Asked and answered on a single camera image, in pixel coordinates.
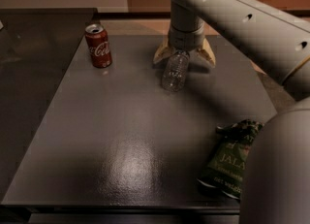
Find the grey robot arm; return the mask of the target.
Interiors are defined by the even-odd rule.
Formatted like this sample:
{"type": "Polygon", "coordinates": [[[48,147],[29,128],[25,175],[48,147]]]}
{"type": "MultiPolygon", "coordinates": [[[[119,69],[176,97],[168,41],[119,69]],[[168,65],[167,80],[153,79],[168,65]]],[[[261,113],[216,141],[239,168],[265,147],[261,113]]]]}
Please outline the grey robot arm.
{"type": "Polygon", "coordinates": [[[239,224],[310,224],[310,23],[257,0],[171,0],[170,14],[172,47],[209,24],[295,100],[254,140],[239,224]]]}

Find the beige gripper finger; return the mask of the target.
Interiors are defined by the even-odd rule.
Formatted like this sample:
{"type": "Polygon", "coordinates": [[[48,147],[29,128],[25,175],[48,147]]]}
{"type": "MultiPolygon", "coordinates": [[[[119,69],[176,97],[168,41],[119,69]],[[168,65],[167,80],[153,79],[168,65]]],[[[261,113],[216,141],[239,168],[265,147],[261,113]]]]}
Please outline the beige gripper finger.
{"type": "Polygon", "coordinates": [[[158,64],[163,59],[169,58],[170,56],[174,55],[174,53],[175,48],[171,45],[169,38],[166,37],[159,45],[154,54],[153,63],[158,64]]]}
{"type": "Polygon", "coordinates": [[[205,60],[212,68],[216,66],[216,58],[207,39],[203,39],[195,53],[198,58],[205,60]]]}

